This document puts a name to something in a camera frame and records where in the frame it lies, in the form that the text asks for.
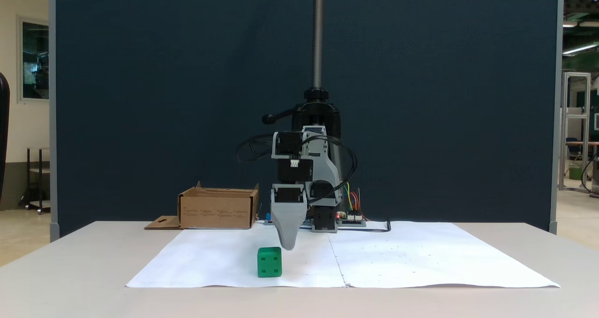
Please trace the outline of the grey fixed wedge gripper finger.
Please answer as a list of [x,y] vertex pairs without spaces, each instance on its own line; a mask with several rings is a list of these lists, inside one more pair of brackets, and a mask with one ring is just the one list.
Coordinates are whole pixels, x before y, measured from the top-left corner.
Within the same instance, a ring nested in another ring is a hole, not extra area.
[[307,213],[307,203],[278,202],[271,204],[271,221],[278,231],[282,248],[292,250],[297,241],[298,231],[301,228]]

